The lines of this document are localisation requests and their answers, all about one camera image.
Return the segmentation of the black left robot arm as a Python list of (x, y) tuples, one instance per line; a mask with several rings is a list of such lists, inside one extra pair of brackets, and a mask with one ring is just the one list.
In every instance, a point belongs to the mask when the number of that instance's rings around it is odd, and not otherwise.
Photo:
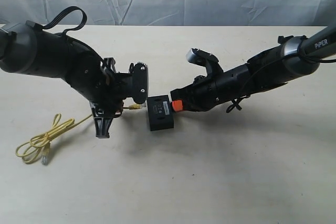
[(114, 59), (102, 59), (90, 46), (62, 33), (48, 33), (37, 23), (1, 27), (1, 69), (9, 73), (59, 78), (86, 98), (97, 138), (122, 111), (130, 73), (116, 72)]

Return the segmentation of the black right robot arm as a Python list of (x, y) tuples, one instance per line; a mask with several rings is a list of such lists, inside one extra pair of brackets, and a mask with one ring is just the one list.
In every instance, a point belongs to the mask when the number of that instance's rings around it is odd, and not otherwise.
[(192, 48), (189, 63), (204, 67), (206, 76), (171, 91), (174, 112), (206, 112), (231, 102), (226, 112), (241, 110), (240, 103), (255, 93), (266, 92), (289, 81), (314, 73), (321, 63), (334, 63), (335, 26), (328, 26), (311, 37), (280, 36), (278, 46), (262, 51), (245, 64), (224, 71), (213, 54)]

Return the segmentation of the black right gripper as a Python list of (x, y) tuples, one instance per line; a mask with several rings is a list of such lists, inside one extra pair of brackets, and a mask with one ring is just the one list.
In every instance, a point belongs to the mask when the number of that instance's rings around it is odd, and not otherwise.
[(218, 105), (218, 95), (214, 79), (197, 76), (194, 81), (170, 92), (174, 112), (205, 112)]

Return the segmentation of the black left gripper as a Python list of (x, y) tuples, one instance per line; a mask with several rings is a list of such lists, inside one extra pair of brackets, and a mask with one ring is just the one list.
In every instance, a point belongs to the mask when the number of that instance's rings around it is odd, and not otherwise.
[(109, 138), (109, 129), (112, 121), (119, 118), (123, 113), (123, 100), (126, 99), (125, 94), (121, 94), (121, 90), (117, 86), (122, 83), (114, 82), (114, 77), (127, 77), (128, 73), (116, 72), (115, 59), (113, 57), (103, 58), (100, 70), (103, 78), (96, 85), (98, 89), (97, 101), (90, 102), (91, 114), (94, 121), (96, 137)]

